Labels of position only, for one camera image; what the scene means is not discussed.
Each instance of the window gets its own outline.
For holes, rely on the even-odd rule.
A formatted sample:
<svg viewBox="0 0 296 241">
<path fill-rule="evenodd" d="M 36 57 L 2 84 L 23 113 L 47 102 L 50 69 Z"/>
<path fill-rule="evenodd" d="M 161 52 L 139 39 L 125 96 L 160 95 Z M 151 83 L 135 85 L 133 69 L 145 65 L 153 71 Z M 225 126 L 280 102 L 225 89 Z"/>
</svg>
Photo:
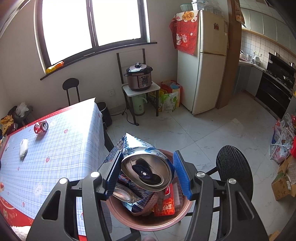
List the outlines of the window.
<svg viewBox="0 0 296 241">
<path fill-rule="evenodd" d="M 46 68 L 145 43 L 143 5 L 143 0 L 39 0 L 37 28 Z"/>
</svg>

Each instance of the trash can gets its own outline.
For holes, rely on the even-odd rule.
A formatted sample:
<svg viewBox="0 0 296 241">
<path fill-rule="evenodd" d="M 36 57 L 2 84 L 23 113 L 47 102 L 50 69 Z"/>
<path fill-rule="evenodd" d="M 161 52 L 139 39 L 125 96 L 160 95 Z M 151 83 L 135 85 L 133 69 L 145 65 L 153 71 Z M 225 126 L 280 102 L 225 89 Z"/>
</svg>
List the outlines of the trash can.
<svg viewBox="0 0 296 241">
<path fill-rule="evenodd" d="M 99 102 L 97 106 L 103 115 L 103 125 L 106 125 L 106 127 L 110 126 L 112 124 L 112 119 L 107 104 L 105 102 Z"/>
</svg>

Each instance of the dining table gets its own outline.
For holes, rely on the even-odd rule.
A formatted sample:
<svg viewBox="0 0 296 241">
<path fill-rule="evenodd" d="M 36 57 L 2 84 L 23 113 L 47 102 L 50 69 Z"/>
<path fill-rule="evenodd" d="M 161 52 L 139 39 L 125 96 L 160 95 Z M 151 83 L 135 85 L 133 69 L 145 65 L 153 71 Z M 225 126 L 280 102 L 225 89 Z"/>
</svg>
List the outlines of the dining table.
<svg viewBox="0 0 296 241">
<path fill-rule="evenodd" d="M 46 121 L 48 130 L 34 132 Z M 28 150 L 20 157 L 20 144 Z M 59 181 L 83 179 L 104 161 L 102 114 L 89 99 L 44 116 L 5 137 L 0 147 L 0 212 L 10 226 L 31 226 L 43 202 Z M 108 229 L 110 212 L 103 205 Z M 86 240 L 82 198 L 76 199 L 80 240 Z"/>
</svg>

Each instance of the coca-cola can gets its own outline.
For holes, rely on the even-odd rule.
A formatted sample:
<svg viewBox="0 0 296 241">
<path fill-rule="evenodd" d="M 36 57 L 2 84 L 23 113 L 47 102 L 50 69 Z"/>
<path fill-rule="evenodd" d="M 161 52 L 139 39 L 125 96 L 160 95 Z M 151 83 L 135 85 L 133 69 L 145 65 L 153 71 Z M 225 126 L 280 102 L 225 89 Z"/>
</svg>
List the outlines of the coca-cola can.
<svg viewBox="0 0 296 241">
<path fill-rule="evenodd" d="M 37 122 L 34 126 L 34 131 L 36 134 L 44 133 L 48 130 L 48 123 L 47 121 Z"/>
</svg>

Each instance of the green thermos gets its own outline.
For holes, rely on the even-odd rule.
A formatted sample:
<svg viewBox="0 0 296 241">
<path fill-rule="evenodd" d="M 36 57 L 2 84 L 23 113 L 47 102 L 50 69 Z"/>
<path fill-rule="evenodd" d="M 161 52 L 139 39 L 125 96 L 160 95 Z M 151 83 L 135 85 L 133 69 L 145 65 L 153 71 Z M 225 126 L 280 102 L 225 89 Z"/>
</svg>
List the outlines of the green thermos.
<svg viewBox="0 0 296 241">
<path fill-rule="evenodd" d="M 135 111 L 136 116 L 140 116 L 145 114 L 144 109 L 144 101 L 148 103 L 148 101 L 145 98 L 145 94 L 133 96 L 133 109 Z"/>
</svg>

